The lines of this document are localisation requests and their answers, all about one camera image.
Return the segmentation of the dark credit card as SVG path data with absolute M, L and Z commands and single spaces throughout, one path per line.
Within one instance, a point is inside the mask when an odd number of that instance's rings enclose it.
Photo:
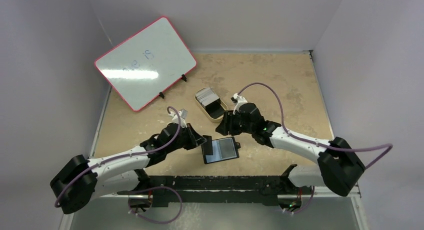
M 203 156 L 213 155 L 212 137 L 209 135 L 203 135 L 203 138 L 205 139 L 205 143 L 201 145 Z
M 226 138 L 219 141 L 219 149 L 222 159 L 236 157 L 236 150 L 231 138 Z

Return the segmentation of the black leather card holder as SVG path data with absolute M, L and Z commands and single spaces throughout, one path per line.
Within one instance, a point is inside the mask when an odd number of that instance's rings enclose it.
M 211 164 L 240 157 L 241 145 L 234 137 L 212 139 L 209 135 L 203 135 L 206 142 L 201 145 L 204 164 Z

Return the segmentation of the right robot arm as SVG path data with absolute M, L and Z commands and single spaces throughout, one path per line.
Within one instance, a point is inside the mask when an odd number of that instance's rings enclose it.
M 280 123 L 266 120 L 254 103 L 225 111 L 215 130 L 223 136 L 250 134 L 260 145 L 287 150 L 314 162 L 315 167 L 296 165 L 287 171 L 280 183 L 286 193 L 303 186 L 325 186 L 339 196 L 347 196 L 366 169 L 343 138 L 291 136 Z

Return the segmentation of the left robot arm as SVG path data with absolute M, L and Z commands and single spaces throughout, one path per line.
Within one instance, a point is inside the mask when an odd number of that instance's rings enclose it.
M 100 158 L 74 156 L 50 182 L 56 197 L 54 206 L 70 214 L 112 192 L 133 190 L 144 194 L 149 189 L 149 181 L 138 172 L 164 161 L 178 149 L 191 150 L 206 142 L 190 124 L 181 127 L 170 123 L 130 150 Z

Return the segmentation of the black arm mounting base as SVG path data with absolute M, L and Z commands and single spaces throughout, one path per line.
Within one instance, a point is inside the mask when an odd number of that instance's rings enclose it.
M 172 176 L 151 175 L 136 170 L 137 186 L 130 195 L 147 194 L 154 207 L 171 202 L 184 203 L 260 203 L 293 210 L 302 196 L 312 193 L 310 186 L 296 187 L 282 175 L 260 176 Z

